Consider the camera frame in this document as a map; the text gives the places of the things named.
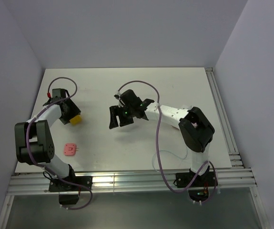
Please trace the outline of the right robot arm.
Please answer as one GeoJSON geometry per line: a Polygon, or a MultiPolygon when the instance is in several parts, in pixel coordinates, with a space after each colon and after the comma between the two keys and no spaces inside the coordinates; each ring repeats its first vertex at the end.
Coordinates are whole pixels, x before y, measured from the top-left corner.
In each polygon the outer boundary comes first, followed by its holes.
{"type": "Polygon", "coordinates": [[[201,186],[207,180],[208,147],[215,129],[200,108],[194,106],[180,109],[161,105],[153,99],[141,100],[131,89],[124,93],[118,92],[114,97],[118,104],[109,108],[110,129],[133,124],[134,118],[158,121],[178,128],[192,153],[191,182],[201,186]]]}

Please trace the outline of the pink plug adapter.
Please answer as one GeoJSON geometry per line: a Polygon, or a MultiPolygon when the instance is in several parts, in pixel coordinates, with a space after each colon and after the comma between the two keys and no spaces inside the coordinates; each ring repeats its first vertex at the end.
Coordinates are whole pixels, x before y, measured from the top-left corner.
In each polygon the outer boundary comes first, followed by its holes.
{"type": "Polygon", "coordinates": [[[66,143],[64,145],[63,154],[65,156],[75,156],[78,151],[78,147],[75,143],[66,143]]]}

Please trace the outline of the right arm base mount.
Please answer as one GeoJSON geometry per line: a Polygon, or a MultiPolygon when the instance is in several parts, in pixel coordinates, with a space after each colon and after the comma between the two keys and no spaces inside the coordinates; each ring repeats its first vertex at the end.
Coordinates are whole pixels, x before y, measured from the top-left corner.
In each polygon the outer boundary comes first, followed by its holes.
{"type": "MultiPolygon", "coordinates": [[[[193,172],[176,173],[173,184],[177,188],[184,188],[192,181],[194,175],[195,173],[193,172]]],[[[218,181],[215,177],[215,173],[206,172],[195,178],[190,187],[196,189],[189,189],[188,194],[192,201],[200,204],[209,199],[210,194],[213,194],[213,192],[216,191],[217,186],[218,181]]]]}

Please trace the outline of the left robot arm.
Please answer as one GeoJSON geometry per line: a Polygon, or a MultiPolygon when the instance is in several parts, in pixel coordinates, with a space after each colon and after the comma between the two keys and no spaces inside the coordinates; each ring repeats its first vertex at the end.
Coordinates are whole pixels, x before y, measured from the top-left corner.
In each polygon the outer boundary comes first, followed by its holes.
{"type": "Polygon", "coordinates": [[[60,120],[64,125],[81,122],[81,111],[66,89],[53,89],[44,109],[35,118],[14,126],[16,157],[20,163],[41,167],[53,182],[60,180],[65,190],[73,190],[77,178],[71,165],[55,155],[50,127],[60,120]]]}

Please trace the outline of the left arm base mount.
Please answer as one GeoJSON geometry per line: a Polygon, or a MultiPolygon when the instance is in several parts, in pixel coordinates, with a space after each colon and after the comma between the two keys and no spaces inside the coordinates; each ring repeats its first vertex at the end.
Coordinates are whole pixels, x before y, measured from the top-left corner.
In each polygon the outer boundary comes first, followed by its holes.
{"type": "MultiPolygon", "coordinates": [[[[77,176],[74,183],[82,185],[91,189],[92,177],[91,176],[77,176]]],[[[87,191],[86,188],[66,184],[58,179],[53,179],[49,185],[49,192],[59,194],[59,203],[65,206],[73,206],[78,203],[81,191],[87,191]]]]}

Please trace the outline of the yellow cube socket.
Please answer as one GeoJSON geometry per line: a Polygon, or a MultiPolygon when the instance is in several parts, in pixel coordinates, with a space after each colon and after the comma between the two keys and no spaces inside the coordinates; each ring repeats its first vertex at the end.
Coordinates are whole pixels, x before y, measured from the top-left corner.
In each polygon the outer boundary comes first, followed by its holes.
{"type": "Polygon", "coordinates": [[[75,117],[73,117],[72,119],[70,119],[70,123],[72,125],[77,125],[82,121],[82,117],[80,115],[76,115],[75,117]]]}

